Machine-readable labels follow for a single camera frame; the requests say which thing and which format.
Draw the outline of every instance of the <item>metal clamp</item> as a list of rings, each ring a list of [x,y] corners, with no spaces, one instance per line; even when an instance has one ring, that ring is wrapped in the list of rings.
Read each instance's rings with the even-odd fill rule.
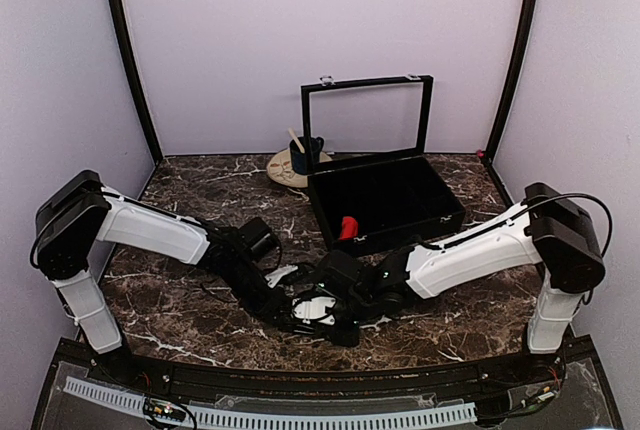
[[[333,80],[333,77],[331,75],[323,75],[320,77],[320,83],[322,83],[323,87],[326,87],[327,85],[335,85],[336,82]]]

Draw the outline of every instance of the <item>wooden stick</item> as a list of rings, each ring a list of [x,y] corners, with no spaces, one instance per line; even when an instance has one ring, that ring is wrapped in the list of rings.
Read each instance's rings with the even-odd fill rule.
[[[298,139],[296,132],[294,132],[293,128],[291,127],[289,127],[289,135],[291,135],[291,138],[293,139],[293,141],[296,142],[296,145],[298,146],[300,153],[304,153],[304,147],[302,146],[302,143],[300,143],[300,140]]]

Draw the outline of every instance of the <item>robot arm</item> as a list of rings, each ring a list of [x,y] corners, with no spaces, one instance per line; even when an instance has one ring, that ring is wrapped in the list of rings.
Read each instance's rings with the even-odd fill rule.
[[[84,171],[38,211],[32,263],[52,281],[99,355],[121,351],[126,341],[88,271],[95,240],[211,271],[257,318],[345,346],[358,343],[360,321],[392,315],[416,298],[432,298],[506,268],[543,263],[546,277],[527,345],[531,353],[553,353],[583,294],[604,278],[604,265],[586,211],[566,200],[552,201],[557,193],[544,184],[531,185],[526,193],[522,203],[489,222],[400,249],[375,267],[333,251],[311,275],[314,289],[292,299],[255,265],[279,244],[262,220],[237,229],[181,217],[120,195],[95,172]]]
[[[37,263],[32,263],[51,280],[98,354],[120,349],[124,337],[88,271],[95,240],[158,252],[217,273],[254,315],[268,319],[290,308],[282,289],[271,288],[254,264],[279,243],[260,219],[235,229],[181,217],[124,197],[87,170],[38,210],[36,227]]]
[[[406,307],[412,297],[433,298],[508,268],[543,264],[544,284],[527,328],[526,346],[532,354],[552,354],[585,292],[605,275],[589,214],[572,202],[554,200],[557,197],[545,184],[531,185],[523,202],[494,219],[437,242],[394,252],[376,267],[332,252],[318,266],[318,285],[336,303],[328,306],[326,300],[317,304],[311,299],[297,313],[309,320],[328,313],[335,321],[376,318]]]

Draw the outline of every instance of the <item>black box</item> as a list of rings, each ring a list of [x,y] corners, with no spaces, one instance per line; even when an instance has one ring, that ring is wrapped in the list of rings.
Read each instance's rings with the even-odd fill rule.
[[[370,255],[460,230],[464,207],[424,158],[433,89],[428,75],[349,80],[304,85],[302,120],[305,146],[311,148],[311,104],[315,92],[381,85],[422,85],[416,146],[314,164],[307,152],[309,198],[329,250]],[[356,238],[340,240],[343,217],[358,221]]]

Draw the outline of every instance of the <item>beige plate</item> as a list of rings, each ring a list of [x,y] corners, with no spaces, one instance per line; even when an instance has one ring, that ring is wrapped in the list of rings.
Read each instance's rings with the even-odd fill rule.
[[[331,157],[320,152],[320,162],[330,162]],[[307,177],[299,175],[291,167],[291,152],[289,149],[281,151],[273,156],[267,164],[267,175],[276,183],[293,188],[307,188]]]

